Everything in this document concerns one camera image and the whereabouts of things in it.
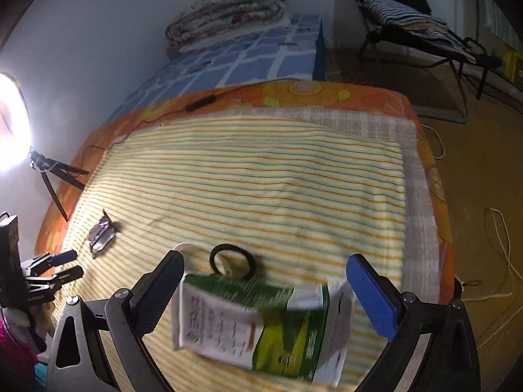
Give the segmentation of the black folding chair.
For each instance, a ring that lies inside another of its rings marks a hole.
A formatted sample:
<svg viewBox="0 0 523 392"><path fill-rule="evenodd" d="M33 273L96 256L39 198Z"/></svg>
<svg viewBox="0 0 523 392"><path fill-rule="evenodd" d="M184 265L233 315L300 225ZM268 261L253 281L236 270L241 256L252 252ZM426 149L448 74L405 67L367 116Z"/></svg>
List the black folding chair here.
<svg viewBox="0 0 523 392"><path fill-rule="evenodd" d="M366 36L357 57L368 47L388 42L421 51L441 60L426 65L429 69L449 64L457 82L469 79L464 66L481 69L475 85L476 98L480 99L488 74L502 66L500 57L490 55L476 39L462 38L451 30L448 23L432 15L426 0L355 0L363 17Z"/></svg>

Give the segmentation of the yellow striped blanket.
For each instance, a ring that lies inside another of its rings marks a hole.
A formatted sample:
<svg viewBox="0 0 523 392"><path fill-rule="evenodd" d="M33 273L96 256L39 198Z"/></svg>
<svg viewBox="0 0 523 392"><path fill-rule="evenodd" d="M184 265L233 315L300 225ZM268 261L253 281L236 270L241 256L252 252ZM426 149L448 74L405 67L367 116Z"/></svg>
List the yellow striped blanket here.
<svg viewBox="0 0 523 392"><path fill-rule="evenodd" d="M93 258L103 210L117 233ZM181 242L239 246L278 286L340 279L355 253L400 285L406 226L397 142L284 118L177 121L107 149L63 242L84 275L62 293L111 296Z"/></svg>

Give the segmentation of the orange floral bedspread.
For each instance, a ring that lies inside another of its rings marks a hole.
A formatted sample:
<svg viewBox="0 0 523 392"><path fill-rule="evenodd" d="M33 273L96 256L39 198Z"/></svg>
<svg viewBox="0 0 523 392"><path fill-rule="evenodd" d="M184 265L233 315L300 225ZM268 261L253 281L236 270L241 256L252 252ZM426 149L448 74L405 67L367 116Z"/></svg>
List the orange floral bedspread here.
<svg viewBox="0 0 523 392"><path fill-rule="evenodd" d="M275 81L199 91L146 106L102 126L81 145L74 164L85 170L86 187L107 149L133 134L177 121L235 116L291 119L397 142L403 156L407 221L400 285L426 301L451 299L452 237L441 178L411 104L398 92L325 81ZM83 191L65 184L59 187L69 215L63 218L54 208L47 211L36 253L66 250L63 242Z"/></svg>

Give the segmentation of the blue checkered bedsheet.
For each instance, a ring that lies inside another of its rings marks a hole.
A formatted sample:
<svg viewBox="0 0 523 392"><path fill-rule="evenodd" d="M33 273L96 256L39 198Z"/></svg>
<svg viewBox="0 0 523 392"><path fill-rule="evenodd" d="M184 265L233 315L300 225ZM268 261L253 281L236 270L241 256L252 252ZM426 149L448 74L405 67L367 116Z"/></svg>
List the blue checkered bedsheet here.
<svg viewBox="0 0 523 392"><path fill-rule="evenodd" d="M277 26L189 51L169 60L130 93L110 115L110 122L166 99L201 90L279 79L325 78L322 19L295 14Z"/></svg>

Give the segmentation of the pink cloth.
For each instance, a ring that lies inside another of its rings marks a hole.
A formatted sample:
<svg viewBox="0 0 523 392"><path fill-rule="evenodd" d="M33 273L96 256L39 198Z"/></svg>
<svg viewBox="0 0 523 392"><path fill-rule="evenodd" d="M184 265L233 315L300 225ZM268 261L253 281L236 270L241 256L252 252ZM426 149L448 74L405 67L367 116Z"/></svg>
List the pink cloth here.
<svg viewBox="0 0 523 392"><path fill-rule="evenodd" d="M19 344L1 319L1 391L33 391L37 364L32 350Z"/></svg>

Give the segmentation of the green white cardboard box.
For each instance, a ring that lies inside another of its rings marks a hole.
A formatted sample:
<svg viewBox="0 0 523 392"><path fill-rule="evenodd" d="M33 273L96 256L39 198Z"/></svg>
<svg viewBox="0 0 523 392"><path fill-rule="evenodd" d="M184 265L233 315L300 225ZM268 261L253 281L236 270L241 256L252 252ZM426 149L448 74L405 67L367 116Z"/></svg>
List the green white cardboard box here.
<svg viewBox="0 0 523 392"><path fill-rule="evenodd" d="M175 302L178 349L254 372L340 382L355 303L347 281L276 287L187 273Z"/></svg>

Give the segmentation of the striped cushion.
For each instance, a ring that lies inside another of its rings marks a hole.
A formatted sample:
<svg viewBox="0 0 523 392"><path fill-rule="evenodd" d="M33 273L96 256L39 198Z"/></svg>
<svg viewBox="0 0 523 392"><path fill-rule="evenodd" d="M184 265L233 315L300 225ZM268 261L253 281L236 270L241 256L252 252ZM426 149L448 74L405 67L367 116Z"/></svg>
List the striped cushion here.
<svg viewBox="0 0 523 392"><path fill-rule="evenodd" d="M437 49L457 55L458 60L475 64L478 56L470 46L454 34L446 22L425 14L395 0L363 0L363 13L370 16L376 26L374 32L407 41L404 46L411 48L428 45L429 50Z"/></svg>

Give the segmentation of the purple candy bar wrapper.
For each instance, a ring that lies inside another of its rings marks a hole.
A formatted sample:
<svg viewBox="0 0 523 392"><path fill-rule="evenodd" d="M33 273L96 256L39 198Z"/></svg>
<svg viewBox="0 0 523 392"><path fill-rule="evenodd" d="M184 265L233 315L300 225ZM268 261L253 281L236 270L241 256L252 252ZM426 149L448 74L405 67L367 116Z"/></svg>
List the purple candy bar wrapper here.
<svg viewBox="0 0 523 392"><path fill-rule="evenodd" d="M103 210L102 217L97 224L91 228L88 240L91 257L96 258L112 242L117 233L116 224L112 221L108 213Z"/></svg>

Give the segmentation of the yellow crate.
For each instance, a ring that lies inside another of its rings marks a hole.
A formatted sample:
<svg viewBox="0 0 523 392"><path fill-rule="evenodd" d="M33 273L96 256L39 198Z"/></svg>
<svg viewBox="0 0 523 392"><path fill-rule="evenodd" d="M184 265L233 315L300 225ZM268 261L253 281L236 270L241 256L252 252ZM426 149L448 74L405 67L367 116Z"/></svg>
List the yellow crate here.
<svg viewBox="0 0 523 392"><path fill-rule="evenodd" d="M501 52L502 75L514 86L521 89L523 84L522 56L511 46L503 45Z"/></svg>

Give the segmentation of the folded floral quilt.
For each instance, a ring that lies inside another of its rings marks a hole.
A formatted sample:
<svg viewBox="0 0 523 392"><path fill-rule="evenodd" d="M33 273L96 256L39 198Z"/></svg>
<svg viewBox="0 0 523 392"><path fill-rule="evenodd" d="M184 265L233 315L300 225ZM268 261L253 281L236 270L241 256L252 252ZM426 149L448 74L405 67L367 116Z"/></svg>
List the folded floral quilt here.
<svg viewBox="0 0 523 392"><path fill-rule="evenodd" d="M207 41L227 40L290 22L286 0L198 0L166 28L168 47L189 51Z"/></svg>

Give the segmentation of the teal cloth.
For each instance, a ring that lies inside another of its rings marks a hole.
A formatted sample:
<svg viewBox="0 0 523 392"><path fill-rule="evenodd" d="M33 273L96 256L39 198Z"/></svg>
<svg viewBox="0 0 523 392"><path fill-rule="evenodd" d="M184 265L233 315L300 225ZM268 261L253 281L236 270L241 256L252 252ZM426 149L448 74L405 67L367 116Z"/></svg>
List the teal cloth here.
<svg viewBox="0 0 523 392"><path fill-rule="evenodd" d="M47 372L48 366L43 363L35 365L35 385L33 387L34 392L46 392L47 387Z"/></svg>

